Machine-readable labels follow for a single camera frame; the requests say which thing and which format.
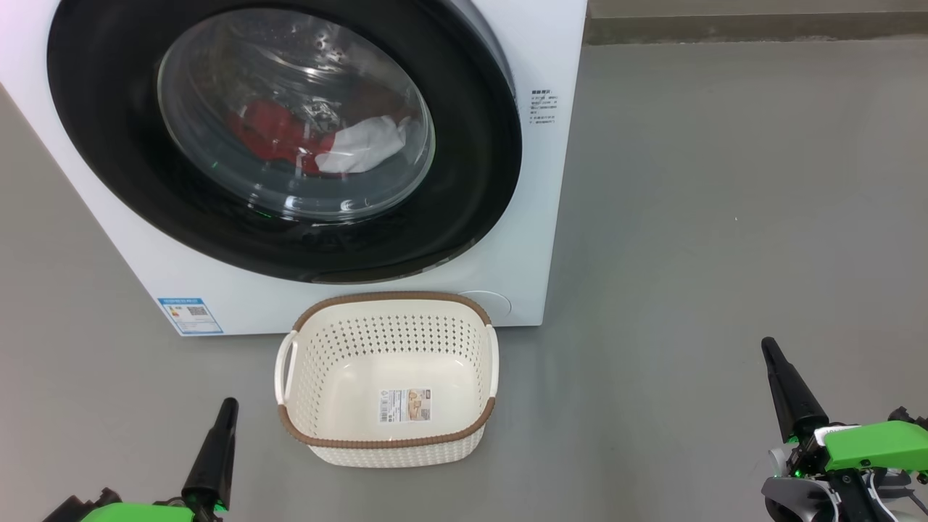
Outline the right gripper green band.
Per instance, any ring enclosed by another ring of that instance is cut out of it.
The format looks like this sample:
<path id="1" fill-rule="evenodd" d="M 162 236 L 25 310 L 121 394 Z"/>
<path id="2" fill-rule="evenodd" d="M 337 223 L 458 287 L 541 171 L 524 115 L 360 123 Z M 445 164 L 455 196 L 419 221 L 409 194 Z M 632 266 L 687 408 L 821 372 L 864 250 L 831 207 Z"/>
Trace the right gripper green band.
<path id="1" fill-rule="evenodd" d="M 763 361 L 787 458 L 787 522 L 919 522 L 892 509 L 908 497 L 928 516 L 912 481 L 928 486 L 928 418 L 904 407 L 873 424 L 830 423 L 829 417 L 773 337 Z"/>

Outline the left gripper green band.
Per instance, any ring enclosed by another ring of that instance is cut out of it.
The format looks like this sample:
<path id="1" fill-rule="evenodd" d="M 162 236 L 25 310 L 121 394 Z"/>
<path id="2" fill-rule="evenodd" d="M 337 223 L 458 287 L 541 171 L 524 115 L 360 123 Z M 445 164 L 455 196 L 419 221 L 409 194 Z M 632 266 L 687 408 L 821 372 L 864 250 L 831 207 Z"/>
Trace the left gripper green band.
<path id="1" fill-rule="evenodd" d="M 123 502 L 114 490 L 105 488 L 96 501 L 70 496 L 43 522 L 223 522 L 230 502 L 238 415 L 239 401 L 224 399 L 181 497 L 153 503 Z"/>

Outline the black-rimmed glass washer door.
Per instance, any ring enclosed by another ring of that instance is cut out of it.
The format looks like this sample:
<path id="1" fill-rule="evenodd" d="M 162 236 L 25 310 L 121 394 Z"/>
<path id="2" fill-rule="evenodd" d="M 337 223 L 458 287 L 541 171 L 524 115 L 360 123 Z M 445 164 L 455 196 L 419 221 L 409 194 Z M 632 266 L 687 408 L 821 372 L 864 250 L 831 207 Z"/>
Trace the black-rimmed glass washer door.
<path id="1" fill-rule="evenodd" d="M 70 143 L 130 210 L 281 280 L 403 278 L 500 221 L 523 162 L 503 57 L 453 0 L 61 0 L 49 85 Z M 253 99 L 418 109 L 361 174 L 298 175 L 223 122 Z"/>

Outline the red and white garment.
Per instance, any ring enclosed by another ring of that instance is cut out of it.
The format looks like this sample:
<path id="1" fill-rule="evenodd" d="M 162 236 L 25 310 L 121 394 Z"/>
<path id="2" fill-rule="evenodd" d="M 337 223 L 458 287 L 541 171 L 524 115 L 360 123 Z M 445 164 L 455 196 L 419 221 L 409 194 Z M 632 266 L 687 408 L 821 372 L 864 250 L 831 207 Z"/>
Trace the red and white garment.
<path id="1" fill-rule="evenodd" d="M 228 110 L 223 122 L 262 161 L 284 162 L 298 175 L 349 175 L 368 172 L 400 152 L 408 123 L 420 115 L 408 108 L 340 115 L 337 104 L 321 100 L 292 110 L 264 98 Z"/>

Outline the cream basket with brown rim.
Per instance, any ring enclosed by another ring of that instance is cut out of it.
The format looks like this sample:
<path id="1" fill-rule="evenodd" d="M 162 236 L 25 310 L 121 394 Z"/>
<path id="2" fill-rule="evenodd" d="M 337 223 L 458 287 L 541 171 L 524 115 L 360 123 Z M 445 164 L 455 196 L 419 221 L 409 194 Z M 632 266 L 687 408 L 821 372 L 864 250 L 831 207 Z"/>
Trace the cream basket with brown rim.
<path id="1" fill-rule="evenodd" d="M 308 308 L 278 348 L 282 426 L 329 465 L 446 465 L 476 450 L 500 384 L 491 318 L 465 297 L 344 295 Z M 431 389 L 431 422 L 381 424 L 378 393 Z"/>

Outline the white front-load washing machine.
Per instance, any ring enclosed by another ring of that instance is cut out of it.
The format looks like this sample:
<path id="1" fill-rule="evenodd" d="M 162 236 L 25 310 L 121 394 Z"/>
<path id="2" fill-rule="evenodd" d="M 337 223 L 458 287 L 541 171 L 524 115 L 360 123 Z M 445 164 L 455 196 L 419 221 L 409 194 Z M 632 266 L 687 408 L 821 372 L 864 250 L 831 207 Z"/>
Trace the white front-load washing machine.
<path id="1" fill-rule="evenodd" d="M 589 0 L 453 2 L 465 14 L 478 15 L 478 30 L 513 79 L 523 132 L 519 181 L 500 221 L 477 244 L 390 281 L 319 284 L 242 270 L 180 244 L 123 204 L 70 143 L 51 96 L 47 51 L 61 0 L 0 0 L 0 86 L 163 315 L 158 298 L 200 298 L 223 335 L 277 334 L 290 331 L 311 305 L 341 295 L 493 291 L 513 305 L 494 324 L 539 325 Z"/>

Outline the blue energy label sticker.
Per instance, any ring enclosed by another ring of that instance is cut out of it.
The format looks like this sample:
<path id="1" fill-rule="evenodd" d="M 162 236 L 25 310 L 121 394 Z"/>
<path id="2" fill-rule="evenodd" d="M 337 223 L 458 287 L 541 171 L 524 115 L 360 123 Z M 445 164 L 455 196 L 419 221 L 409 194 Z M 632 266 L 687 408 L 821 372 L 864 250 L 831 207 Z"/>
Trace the blue energy label sticker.
<path id="1" fill-rule="evenodd" d="M 180 335 L 223 335 L 223 329 L 200 298 L 158 298 L 159 306 Z"/>

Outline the paper product label sticker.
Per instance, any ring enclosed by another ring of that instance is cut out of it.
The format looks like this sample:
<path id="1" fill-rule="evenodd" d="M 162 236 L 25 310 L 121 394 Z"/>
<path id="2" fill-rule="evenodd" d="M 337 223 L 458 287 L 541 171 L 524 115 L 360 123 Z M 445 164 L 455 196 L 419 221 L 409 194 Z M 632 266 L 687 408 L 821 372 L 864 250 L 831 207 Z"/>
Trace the paper product label sticker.
<path id="1" fill-rule="evenodd" d="M 431 389 L 384 389 L 378 393 L 381 424 L 431 422 Z"/>

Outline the round white filter cover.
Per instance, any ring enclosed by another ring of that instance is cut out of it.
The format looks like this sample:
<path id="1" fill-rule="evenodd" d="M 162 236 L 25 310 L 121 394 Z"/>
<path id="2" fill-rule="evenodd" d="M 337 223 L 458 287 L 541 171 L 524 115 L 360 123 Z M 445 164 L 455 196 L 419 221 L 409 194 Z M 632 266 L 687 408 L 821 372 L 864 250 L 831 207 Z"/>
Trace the round white filter cover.
<path id="1" fill-rule="evenodd" d="M 493 291 L 464 291 L 458 295 L 474 301 L 491 318 L 493 323 L 498 323 L 502 318 L 506 318 L 513 310 L 513 305 L 508 298 Z"/>

